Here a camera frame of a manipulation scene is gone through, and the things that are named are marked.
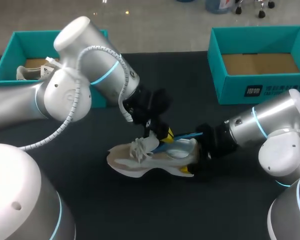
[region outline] robotic arm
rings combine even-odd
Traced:
[[[215,128],[203,124],[198,138],[206,150],[203,159],[218,158],[262,144],[259,162],[279,183],[300,178],[300,92],[295,89],[252,107]]]
[[[82,16],[68,24],[55,39],[54,48],[60,56],[55,63],[60,69],[48,79],[0,87],[0,129],[38,119],[64,121],[72,109],[79,78],[73,121],[89,112],[92,85],[109,105],[119,104],[129,122],[143,125],[145,135],[153,131],[163,142],[173,140],[169,126],[159,117],[169,108],[171,98],[164,89],[151,92],[140,84],[136,72],[89,18]]]

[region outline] sneaker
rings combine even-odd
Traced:
[[[180,177],[194,176],[187,166],[198,161],[197,140],[182,138],[165,144],[165,147],[158,146],[159,140],[155,136],[137,138],[132,143],[110,149],[106,160],[118,173],[132,178],[140,178],[151,169],[163,169]]]
[[[19,66],[16,69],[17,80],[44,80],[54,70],[54,66],[47,62],[45,65],[36,68]]]

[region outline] shiny floor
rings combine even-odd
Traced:
[[[0,54],[13,31],[60,30],[79,16],[107,29],[123,53],[204,51],[212,27],[300,25],[300,0],[274,0],[263,19],[245,1],[241,15],[216,15],[205,0],[0,0]]]

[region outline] yellow accent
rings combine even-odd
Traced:
[[[168,134],[168,136],[164,139],[161,139],[161,141],[166,144],[172,144],[174,142],[174,137]]]
[[[174,137],[174,134],[172,133],[172,131],[171,131],[171,128],[170,128],[170,127],[169,127],[168,134],[170,134],[172,137]]]
[[[167,134],[166,138],[161,139],[160,141],[162,141],[166,144],[172,144],[174,142],[174,134],[172,133],[170,127],[169,127],[168,134]]]
[[[183,174],[191,174],[191,173],[188,171],[188,167],[187,167],[187,166],[183,166],[183,167],[181,167],[179,170],[180,170],[180,172],[182,172]]]

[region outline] caster wheel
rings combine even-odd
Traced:
[[[273,9],[273,8],[275,7],[275,2],[274,2],[274,1],[269,1],[269,2],[268,2],[268,7],[269,7],[270,9]]]
[[[235,14],[241,14],[242,13],[242,9],[240,6],[238,6],[235,10]]]
[[[259,11],[259,18],[263,19],[266,16],[266,13],[264,11]]]

